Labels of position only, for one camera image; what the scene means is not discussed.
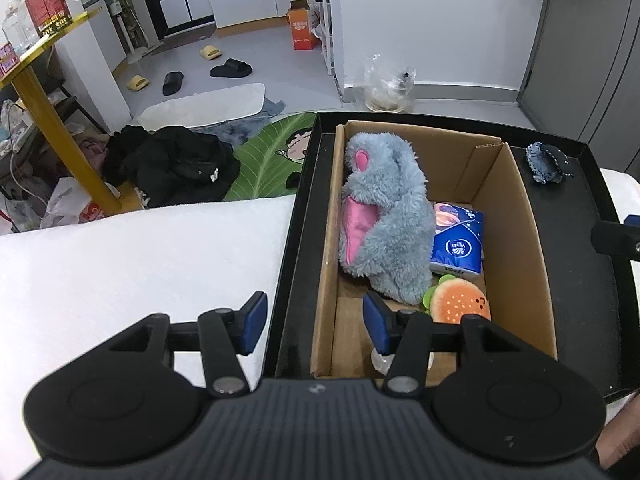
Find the person's hand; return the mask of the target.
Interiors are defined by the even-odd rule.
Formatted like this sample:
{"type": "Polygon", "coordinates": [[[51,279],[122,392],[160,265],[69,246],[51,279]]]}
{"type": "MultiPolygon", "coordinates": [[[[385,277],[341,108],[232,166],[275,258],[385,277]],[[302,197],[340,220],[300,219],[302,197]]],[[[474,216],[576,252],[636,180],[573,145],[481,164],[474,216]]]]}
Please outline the person's hand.
{"type": "Polygon", "coordinates": [[[602,469],[610,469],[639,445],[640,399],[636,394],[605,425],[596,449],[602,469]]]}

